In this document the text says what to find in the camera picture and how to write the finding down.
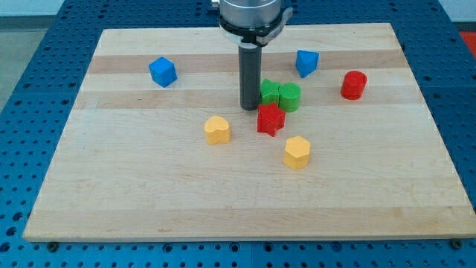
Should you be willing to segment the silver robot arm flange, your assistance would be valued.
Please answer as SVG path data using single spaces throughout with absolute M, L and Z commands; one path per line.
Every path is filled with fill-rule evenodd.
M 281 0 L 220 0 L 219 27 L 223 35 L 244 49 L 267 46 L 293 16 Z

